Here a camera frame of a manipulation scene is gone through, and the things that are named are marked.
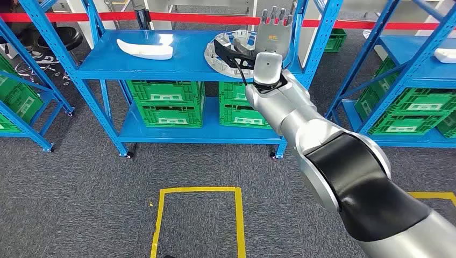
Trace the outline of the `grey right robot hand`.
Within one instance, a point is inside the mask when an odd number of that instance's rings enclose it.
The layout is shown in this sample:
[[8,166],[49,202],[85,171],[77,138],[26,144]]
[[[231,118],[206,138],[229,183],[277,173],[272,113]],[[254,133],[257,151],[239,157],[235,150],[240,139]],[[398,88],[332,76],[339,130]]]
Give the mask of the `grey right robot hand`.
[[285,8],[264,9],[256,32],[254,54],[272,52],[280,54],[284,60],[289,52],[293,17]]

